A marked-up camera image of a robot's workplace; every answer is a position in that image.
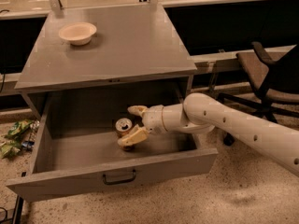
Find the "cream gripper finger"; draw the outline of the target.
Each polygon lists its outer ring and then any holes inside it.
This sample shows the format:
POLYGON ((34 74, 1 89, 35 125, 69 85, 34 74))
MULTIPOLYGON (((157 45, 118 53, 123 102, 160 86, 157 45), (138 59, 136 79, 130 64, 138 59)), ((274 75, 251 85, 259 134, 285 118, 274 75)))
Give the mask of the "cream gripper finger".
POLYGON ((128 133, 118 139, 120 147, 131 147, 135 144, 145 141, 149 137, 149 132, 145 127, 140 127, 138 124, 128 133))
POLYGON ((143 117, 148 108, 144 105, 132 105, 127 108, 128 112, 132 115, 143 117))

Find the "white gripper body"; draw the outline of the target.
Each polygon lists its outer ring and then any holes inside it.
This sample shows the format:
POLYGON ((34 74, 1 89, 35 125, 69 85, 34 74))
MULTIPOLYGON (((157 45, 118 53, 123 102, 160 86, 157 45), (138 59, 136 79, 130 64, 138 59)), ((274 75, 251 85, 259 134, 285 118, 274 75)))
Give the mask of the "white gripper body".
POLYGON ((147 108, 142 115, 142 123, 151 134, 164 133, 163 106, 156 105, 147 108))

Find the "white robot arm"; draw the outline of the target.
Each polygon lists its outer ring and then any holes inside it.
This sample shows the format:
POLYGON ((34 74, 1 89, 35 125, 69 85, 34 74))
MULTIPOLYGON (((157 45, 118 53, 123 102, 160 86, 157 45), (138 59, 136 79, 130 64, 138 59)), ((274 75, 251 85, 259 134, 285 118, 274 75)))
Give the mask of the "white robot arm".
POLYGON ((298 131, 232 109, 203 93, 192 93, 176 105, 133 105, 128 112, 142 123, 118 140, 120 147, 141 143, 151 134, 206 133, 217 127, 299 175, 298 131))

